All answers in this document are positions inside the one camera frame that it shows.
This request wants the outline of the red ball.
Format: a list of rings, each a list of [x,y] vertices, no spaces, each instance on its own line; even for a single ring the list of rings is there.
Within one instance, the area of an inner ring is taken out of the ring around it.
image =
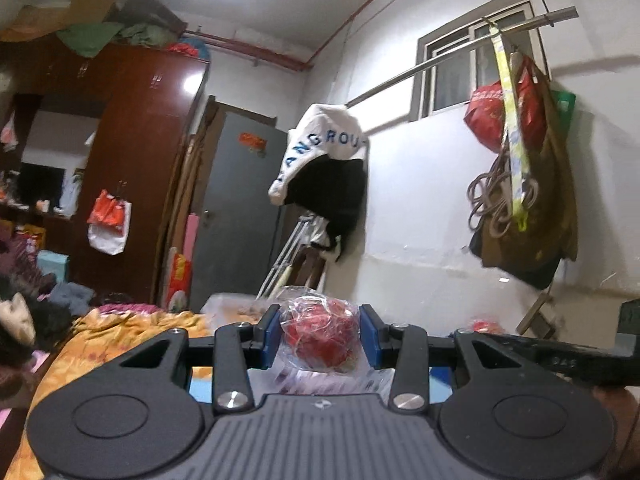
[[[358,363],[359,308],[304,286],[285,286],[280,304],[282,354],[307,372],[352,372]]]

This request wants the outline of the grey door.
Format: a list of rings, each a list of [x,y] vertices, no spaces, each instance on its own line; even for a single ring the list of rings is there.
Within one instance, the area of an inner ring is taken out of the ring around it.
[[[284,132],[235,113],[224,118],[198,214],[192,311],[201,311],[213,294],[260,289],[279,238],[281,208],[268,190],[285,149]]]

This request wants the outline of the brown hanging bag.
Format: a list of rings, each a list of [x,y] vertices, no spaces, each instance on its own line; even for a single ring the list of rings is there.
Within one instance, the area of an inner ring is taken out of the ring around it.
[[[530,151],[526,228],[511,216],[509,157],[498,155],[489,171],[468,186],[470,251],[485,268],[497,268],[538,290],[552,283],[563,259],[578,251],[577,205],[568,159],[567,131],[551,91],[542,97],[547,133],[540,152]]]

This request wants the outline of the metal crutches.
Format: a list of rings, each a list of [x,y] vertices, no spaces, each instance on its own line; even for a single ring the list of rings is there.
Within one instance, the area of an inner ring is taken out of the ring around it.
[[[278,288],[280,279],[284,277],[286,270],[292,266],[294,258],[299,252],[299,249],[305,244],[308,233],[312,230],[317,220],[318,217],[314,214],[303,214],[298,218],[295,228],[283,245],[276,260],[274,260],[265,279],[262,281],[256,295],[257,299],[270,297]]]

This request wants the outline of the orange yellow blanket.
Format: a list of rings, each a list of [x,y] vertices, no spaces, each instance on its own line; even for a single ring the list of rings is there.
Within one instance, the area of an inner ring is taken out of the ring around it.
[[[91,310],[75,322],[70,339],[43,375],[30,405],[36,406],[58,388],[170,328],[183,328],[195,338],[212,333],[204,315],[189,311],[173,314]]]

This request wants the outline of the orange white hanging bag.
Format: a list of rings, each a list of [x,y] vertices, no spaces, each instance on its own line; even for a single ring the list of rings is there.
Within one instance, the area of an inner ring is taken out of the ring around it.
[[[87,220],[89,245],[110,256],[122,254],[128,240],[131,209],[128,200],[102,190]]]

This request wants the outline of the white hooded jacket hanging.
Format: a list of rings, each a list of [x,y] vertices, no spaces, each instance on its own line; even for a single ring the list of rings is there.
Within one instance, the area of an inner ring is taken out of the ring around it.
[[[341,258],[357,226],[367,189],[369,139],[344,105],[314,103],[288,132],[277,177],[276,206],[296,205],[322,220],[311,246]]]

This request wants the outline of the red hanging plastic bag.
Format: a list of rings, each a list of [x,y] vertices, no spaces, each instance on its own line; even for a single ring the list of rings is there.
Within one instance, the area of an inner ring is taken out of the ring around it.
[[[525,55],[516,72],[516,96],[525,147],[529,151],[540,152],[547,133],[547,121],[539,89],[541,80],[536,70],[535,62]],[[504,114],[502,87],[496,81],[473,92],[464,122],[480,144],[498,154],[502,147]]]

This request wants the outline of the dark red wooden wardrobe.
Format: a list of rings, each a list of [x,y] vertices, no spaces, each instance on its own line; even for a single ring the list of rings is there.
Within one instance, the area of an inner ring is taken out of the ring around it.
[[[70,277],[99,294],[123,292],[153,302],[178,166],[208,73],[207,62],[176,52],[108,44],[82,58],[55,35],[5,42],[1,67],[10,77],[20,136],[40,107],[99,119],[68,229]],[[131,205],[124,250],[92,248],[88,218],[101,191]]]

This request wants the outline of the black television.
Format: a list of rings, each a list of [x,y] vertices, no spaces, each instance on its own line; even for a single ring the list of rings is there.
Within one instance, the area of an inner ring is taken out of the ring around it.
[[[50,208],[57,207],[63,192],[64,177],[63,168],[23,162],[17,177],[17,199],[29,207],[35,206],[38,200],[47,200]]]

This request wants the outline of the window with white frame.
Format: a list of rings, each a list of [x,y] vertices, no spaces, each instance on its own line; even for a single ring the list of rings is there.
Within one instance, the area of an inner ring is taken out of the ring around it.
[[[530,0],[491,0],[420,38],[416,62],[425,62],[488,35],[489,22],[508,28],[533,16]],[[466,103],[477,88],[497,80],[498,68],[491,44],[457,53],[413,78],[409,119],[414,122]]]

